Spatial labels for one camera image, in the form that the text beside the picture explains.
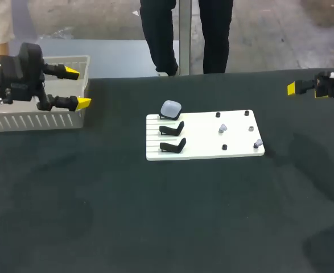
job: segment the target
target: black fabric surface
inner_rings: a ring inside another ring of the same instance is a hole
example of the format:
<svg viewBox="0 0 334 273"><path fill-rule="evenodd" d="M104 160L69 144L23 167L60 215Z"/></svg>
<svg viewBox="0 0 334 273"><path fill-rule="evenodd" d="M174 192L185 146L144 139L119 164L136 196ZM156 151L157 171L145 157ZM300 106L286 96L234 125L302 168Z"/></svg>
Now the black fabric surface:
<svg viewBox="0 0 334 273"><path fill-rule="evenodd" d="M85 128L0 134L0 272L334 272L334 99L315 70L91 80ZM266 154L148 162L146 115L252 109Z"/></svg>

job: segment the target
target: black clip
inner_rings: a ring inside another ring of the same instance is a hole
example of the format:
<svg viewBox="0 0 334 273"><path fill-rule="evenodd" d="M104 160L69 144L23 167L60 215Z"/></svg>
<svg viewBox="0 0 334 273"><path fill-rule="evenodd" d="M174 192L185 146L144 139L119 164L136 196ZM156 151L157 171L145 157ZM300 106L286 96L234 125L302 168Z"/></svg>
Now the black clip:
<svg viewBox="0 0 334 273"><path fill-rule="evenodd" d="M184 121L181 121L178 125L177 129L173 129L167 126L159 126L159 131L163 134L166 135L174 135L175 137L178 137L180 133L182 132L184 128Z"/></svg>
<svg viewBox="0 0 334 273"><path fill-rule="evenodd" d="M183 138L180 143L178 144L178 146L176 145L172 145L169 143L165 143L165 142L161 142L159 147L162 150L162 152L174 152L175 154L180 154L180 152L182 152L185 144L186 144L186 139Z"/></svg>

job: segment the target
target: white board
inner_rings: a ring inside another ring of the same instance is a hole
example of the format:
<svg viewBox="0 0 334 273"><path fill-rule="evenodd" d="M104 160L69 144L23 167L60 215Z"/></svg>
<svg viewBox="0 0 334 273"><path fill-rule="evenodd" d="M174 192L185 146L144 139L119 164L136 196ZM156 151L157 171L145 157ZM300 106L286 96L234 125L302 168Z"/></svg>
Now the white board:
<svg viewBox="0 0 334 273"><path fill-rule="evenodd" d="M157 114L146 117L146 158L149 161L189 160L212 158L235 158L263 155L264 145L255 149L254 143L261 139L253 111L245 116L242 111L223 111L220 118L216 112L183 113L177 121L160 119ZM184 121L184 129L179 136L161 135L159 126L176 129ZM220 126L225 124L227 131L220 134ZM186 138L187 143L180 154L162 152L161 142L178 145Z"/></svg>

